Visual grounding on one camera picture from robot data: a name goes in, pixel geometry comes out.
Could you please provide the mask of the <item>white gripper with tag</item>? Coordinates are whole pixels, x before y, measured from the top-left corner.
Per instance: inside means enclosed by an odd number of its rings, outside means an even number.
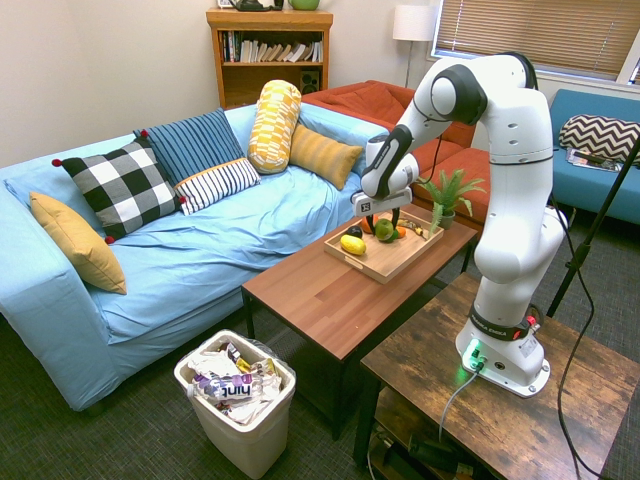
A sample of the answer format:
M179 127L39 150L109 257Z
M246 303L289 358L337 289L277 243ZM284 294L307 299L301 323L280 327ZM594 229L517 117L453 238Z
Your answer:
M356 217L363 218L363 232L367 234L375 233L375 224L377 215L381 212L391 210L392 230L397 230L397 222L400 218L400 207L410 204L412 201L412 191L409 187L405 187L401 191L393 193L388 197L377 200L367 196L364 192L355 192L351 196L353 212Z

